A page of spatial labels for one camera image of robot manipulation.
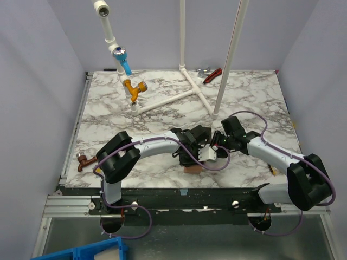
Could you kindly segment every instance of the white wall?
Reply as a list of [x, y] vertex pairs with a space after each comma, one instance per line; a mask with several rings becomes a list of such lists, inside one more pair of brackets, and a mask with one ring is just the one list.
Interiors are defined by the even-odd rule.
[[337, 190], [332, 219], [347, 255], [347, 2], [320, 0], [279, 81], [305, 153], [321, 156]]
[[[85, 70], [113, 68], [90, 0], [48, 0]], [[232, 69], [278, 69], [318, 0], [251, 0]], [[177, 69], [179, 0], [107, 0], [134, 69]], [[223, 67], [239, 0], [188, 0], [186, 66]]]
[[61, 171], [84, 70], [46, 0], [0, 8], [0, 258], [29, 259]]

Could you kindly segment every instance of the marble table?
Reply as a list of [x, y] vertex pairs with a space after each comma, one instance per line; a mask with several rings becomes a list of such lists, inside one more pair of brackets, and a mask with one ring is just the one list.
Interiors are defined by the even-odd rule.
[[[214, 106], [221, 77], [204, 85], [197, 72], [190, 71], [189, 74]], [[134, 84], [145, 81], [149, 87], [147, 92], [139, 95], [141, 105], [149, 105], [190, 89], [188, 81], [179, 71], [141, 70], [135, 71], [131, 79]], [[173, 127], [187, 129], [199, 124], [222, 130], [220, 121], [240, 110], [255, 111], [268, 120], [269, 128], [265, 137], [269, 141], [295, 152], [300, 151], [277, 76], [272, 70], [231, 72], [217, 120], [211, 119], [196, 95], [139, 116], [132, 116], [129, 110], [117, 73], [95, 72], [79, 122], [74, 153], [69, 160], [66, 187], [100, 187], [100, 180], [92, 173], [93, 166], [85, 167], [82, 172], [77, 171], [79, 163], [75, 154], [84, 151], [87, 158], [91, 158], [120, 131], [127, 131], [130, 136], [145, 137]], [[260, 132], [264, 126], [260, 119], [251, 114], [237, 116], [247, 131]], [[210, 166], [218, 167], [225, 162], [225, 159], [220, 159]], [[123, 180], [122, 187], [256, 187], [265, 182], [284, 183], [286, 176], [273, 176], [265, 162], [240, 152], [232, 153], [230, 164], [223, 171], [204, 171], [199, 175], [183, 173], [178, 158], [161, 154], [138, 161]]]

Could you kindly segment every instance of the blue plastic tray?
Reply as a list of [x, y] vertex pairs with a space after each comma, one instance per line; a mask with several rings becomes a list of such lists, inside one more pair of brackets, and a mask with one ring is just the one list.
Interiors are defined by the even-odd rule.
[[121, 238], [112, 238], [109, 240], [97, 242], [94, 244], [71, 248], [57, 253], [32, 258], [31, 260], [94, 260], [94, 256], [106, 249], [118, 246], [120, 260], [125, 260], [125, 252], [128, 247], [122, 243]]

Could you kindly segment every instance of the red utility knife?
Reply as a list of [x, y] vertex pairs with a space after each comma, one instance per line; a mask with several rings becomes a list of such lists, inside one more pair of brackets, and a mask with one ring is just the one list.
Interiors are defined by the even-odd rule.
[[216, 69], [214, 72], [212, 72], [205, 80], [204, 80], [204, 84], [206, 83], [210, 83], [215, 77], [222, 75], [222, 69]]

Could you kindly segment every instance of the blue faucet handle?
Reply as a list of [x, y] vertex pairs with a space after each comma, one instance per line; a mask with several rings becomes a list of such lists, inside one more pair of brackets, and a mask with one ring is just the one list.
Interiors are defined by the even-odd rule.
[[120, 64], [125, 70], [126, 75], [131, 75], [132, 74], [131, 69], [128, 65], [128, 62], [126, 61], [127, 56], [128, 54], [126, 53], [126, 50], [124, 47], [116, 47], [113, 50], [113, 57], [115, 57], [120, 62]]

